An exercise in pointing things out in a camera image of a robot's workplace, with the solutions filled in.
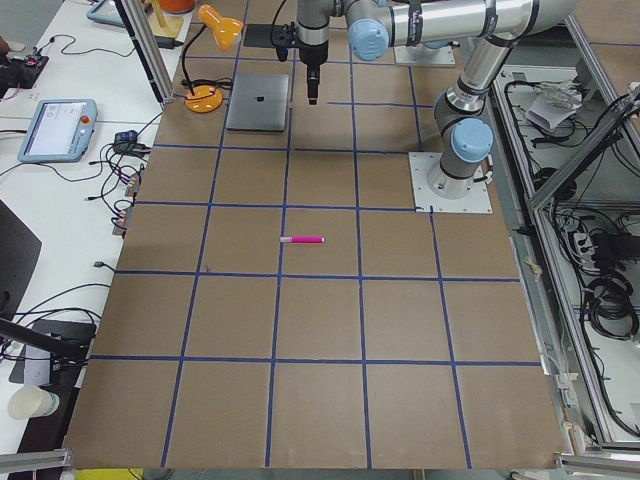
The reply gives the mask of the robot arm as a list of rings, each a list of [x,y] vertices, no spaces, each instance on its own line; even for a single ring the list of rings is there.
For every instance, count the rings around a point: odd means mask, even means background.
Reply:
[[[474,39],[456,82],[435,101],[443,152],[427,175],[436,195],[462,199],[492,149],[493,132],[480,118],[491,84],[523,37],[554,27],[575,6],[557,0],[300,1],[294,32],[307,68],[308,101],[318,100],[333,17],[344,18],[351,52],[362,61],[377,60],[392,47]]]

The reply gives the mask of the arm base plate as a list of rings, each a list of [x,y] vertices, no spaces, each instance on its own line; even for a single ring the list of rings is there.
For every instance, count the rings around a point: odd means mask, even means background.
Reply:
[[[439,152],[408,154],[415,211],[492,214],[488,192],[493,167],[491,156],[488,156],[486,172],[478,163],[474,176],[463,180],[448,177],[441,169],[440,157]]]
[[[403,66],[453,68],[456,64],[449,42],[423,43],[417,46],[396,46],[395,63]]]

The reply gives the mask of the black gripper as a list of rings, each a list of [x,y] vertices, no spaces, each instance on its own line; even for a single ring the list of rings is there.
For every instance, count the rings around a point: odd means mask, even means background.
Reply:
[[[300,48],[300,60],[307,67],[307,97],[310,105],[318,103],[318,85],[320,84],[321,66],[328,59],[328,44],[303,44]]]

